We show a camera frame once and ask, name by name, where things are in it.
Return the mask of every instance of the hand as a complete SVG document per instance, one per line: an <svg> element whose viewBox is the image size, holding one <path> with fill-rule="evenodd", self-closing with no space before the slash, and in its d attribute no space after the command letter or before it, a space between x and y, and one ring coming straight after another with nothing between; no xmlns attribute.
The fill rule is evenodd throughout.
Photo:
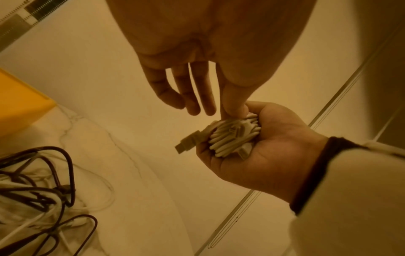
<svg viewBox="0 0 405 256"><path fill-rule="evenodd" d="M265 102L247 106L262 126L248 159L237 154L216 158L208 143L197 146L197 155L220 178L291 202L328 138L286 107Z"/></svg>
<svg viewBox="0 0 405 256"><path fill-rule="evenodd" d="M316 0L107 0L139 57L146 78L166 104L192 115L216 111L208 61L224 75L221 105L234 117L267 81L301 34ZM168 83L171 68L178 92Z"/></svg>

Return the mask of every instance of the pile of cables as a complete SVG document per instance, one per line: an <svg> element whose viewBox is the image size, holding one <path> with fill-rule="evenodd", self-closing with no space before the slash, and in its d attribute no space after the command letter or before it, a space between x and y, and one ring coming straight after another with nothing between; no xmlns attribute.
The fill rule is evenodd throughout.
<svg viewBox="0 0 405 256"><path fill-rule="evenodd" d="M68 184L61 184L55 165L45 156L49 151L63 155L67 163ZM29 171L27 167L35 161L43 161L49 170L45 173ZM53 146L32 148L0 158L0 226L12 227L12 231L0 237L1 256L9 256L29 244L35 244L32 256L49 255L61 240L67 243L63 229L90 221L92 229L79 248L74 251L67 246L70 254L79 254L95 232L97 219L89 214L64 219L64 214L76 200L73 166L69 154ZM35 233L25 235L28 228Z"/></svg>

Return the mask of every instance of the black cuff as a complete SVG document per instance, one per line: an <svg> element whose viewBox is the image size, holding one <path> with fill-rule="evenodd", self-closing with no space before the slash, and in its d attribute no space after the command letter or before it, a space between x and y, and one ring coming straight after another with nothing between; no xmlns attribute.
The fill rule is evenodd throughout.
<svg viewBox="0 0 405 256"><path fill-rule="evenodd" d="M298 190L295 198L290 203L291 210L298 215L308 199L311 197L312 193L317 188L318 184L322 181L326 174L326 170L329 162L337 156L340 152L351 149L351 148L365 148L357 145L344 138L331 137L322 150L318 159L312 167L310 174L305 180L302 187Z"/></svg>

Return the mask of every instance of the orange container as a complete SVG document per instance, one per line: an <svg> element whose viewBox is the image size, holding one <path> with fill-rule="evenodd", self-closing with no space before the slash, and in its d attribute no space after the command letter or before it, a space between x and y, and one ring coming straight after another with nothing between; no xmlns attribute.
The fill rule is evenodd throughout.
<svg viewBox="0 0 405 256"><path fill-rule="evenodd" d="M29 126L54 106L53 100L0 69L0 137Z"/></svg>

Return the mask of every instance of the open palm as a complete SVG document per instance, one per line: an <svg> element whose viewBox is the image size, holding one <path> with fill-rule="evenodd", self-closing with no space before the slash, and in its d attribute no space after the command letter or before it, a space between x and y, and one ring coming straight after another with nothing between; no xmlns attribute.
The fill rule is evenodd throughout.
<svg viewBox="0 0 405 256"><path fill-rule="evenodd" d="M216 158L207 143L197 155L220 178L291 201L327 142L293 111L266 102L247 102L262 126L248 159Z"/></svg>

